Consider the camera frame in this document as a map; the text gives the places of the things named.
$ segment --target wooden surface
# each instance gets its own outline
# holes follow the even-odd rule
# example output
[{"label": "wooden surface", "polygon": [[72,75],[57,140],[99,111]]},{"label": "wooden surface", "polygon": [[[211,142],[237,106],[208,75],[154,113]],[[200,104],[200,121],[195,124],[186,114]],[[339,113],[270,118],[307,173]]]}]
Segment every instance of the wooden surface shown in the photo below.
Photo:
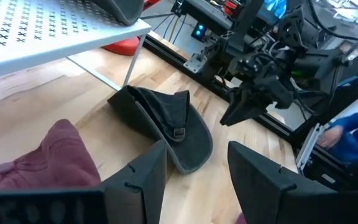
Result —
[{"label": "wooden surface", "polygon": [[[130,57],[102,49],[76,55],[111,80],[122,83]],[[227,164],[227,142],[251,149],[296,170],[290,145],[253,120],[231,127],[219,120],[227,103],[143,49],[131,85],[165,93],[190,90],[213,137],[208,162],[191,175],[168,165],[161,223],[234,223],[240,207]],[[125,166],[153,143],[119,122],[106,99],[114,92],[66,59],[0,77],[0,163],[35,149],[56,120],[76,124],[102,179]]]}]

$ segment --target perforated shelf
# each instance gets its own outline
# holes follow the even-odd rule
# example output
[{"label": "perforated shelf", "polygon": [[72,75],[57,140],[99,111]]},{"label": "perforated shelf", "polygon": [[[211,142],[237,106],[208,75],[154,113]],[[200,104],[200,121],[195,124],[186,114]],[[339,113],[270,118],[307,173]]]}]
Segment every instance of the perforated shelf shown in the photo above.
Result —
[{"label": "perforated shelf", "polygon": [[147,34],[89,0],[0,0],[0,75]]}]

